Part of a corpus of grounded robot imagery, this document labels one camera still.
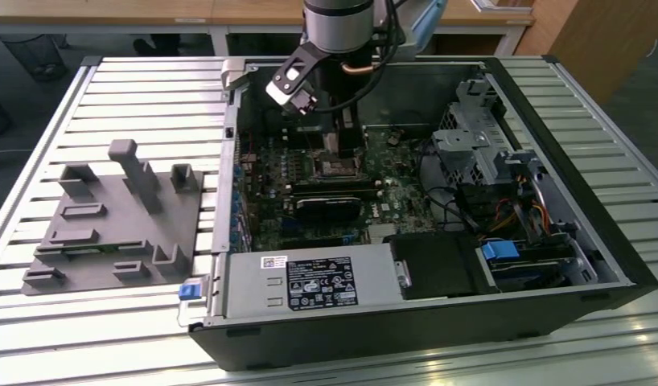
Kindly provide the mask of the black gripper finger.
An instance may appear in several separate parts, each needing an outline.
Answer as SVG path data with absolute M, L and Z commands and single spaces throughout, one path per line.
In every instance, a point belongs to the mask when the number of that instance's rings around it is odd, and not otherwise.
M 341 118 L 338 113 L 329 113 L 322 120 L 322 136 L 325 148 L 333 153 L 338 154 L 341 151 L 339 146 L 339 132 L 341 132 Z
M 365 147 L 365 131 L 358 110 L 345 110 L 341 123 L 341 157 L 353 157 Z

